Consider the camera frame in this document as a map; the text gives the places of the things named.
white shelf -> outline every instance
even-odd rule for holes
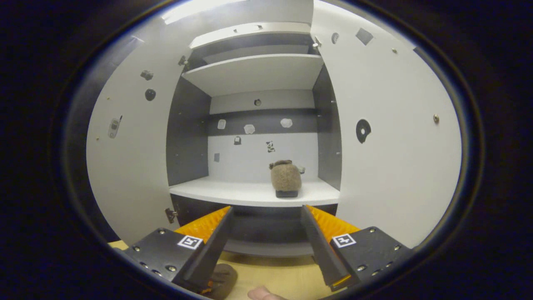
[[[203,66],[183,77],[211,97],[268,90],[312,90],[322,69],[312,54],[265,54]]]
[[[228,205],[259,207],[300,207],[304,204],[336,204],[340,192],[317,178],[304,181],[295,198],[277,198],[271,183],[233,183],[209,176],[170,187],[170,193]]]
[[[254,26],[261,26],[262,29],[254,30]],[[191,49],[213,44],[220,41],[229,40],[234,37],[251,36],[259,34],[276,33],[297,33],[309,34],[311,27],[307,23],[297,22],[256,22],[247,23],[231,27],[222,28],[210,33],[197,36],[189,45]]]

small white sticker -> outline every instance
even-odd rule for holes
[[[349,234],[334,236],[333,241],[339,248],[353,245],[356,243],[356,241]]]
[[[291,119],[281,119],[281,126],[284,128],[290,128],[293,125],[293,120]]]
[[[220,119],[219,120],[219,125],[217,126],[218,129],[224,129],[226,128],[226,120],[224,119]]]
[[[192,250],[195,250],[200,246],[200,244],[203,242],[202,239],[195,238],[194,236],[186,235],[181,239],[179,243],[177,243],[178,246],[189,248]]]
[[[247,135],[251,135],[252,133],[255,132],[255,127],[252,124],[244,125],[244,132]]]

square sticker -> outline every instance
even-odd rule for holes
[[[179,243],[177,243],[178,246],[189,248],[192,250],[195,250],[200,246],[200,244],[203,242],[202,239],[195,238],[194,236],[186,235],[181,239]]]
[[[356,241],[349,234],[334,236],[333,241],[339,248],[353,245],[356,243]]]

brown slipper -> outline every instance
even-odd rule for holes
[[[202,293],[213,300],[224,300],[231,292],[237,282],[237,271],[228,264],[218,264],[215,266],[213,275],[209,280],[210,289]]]

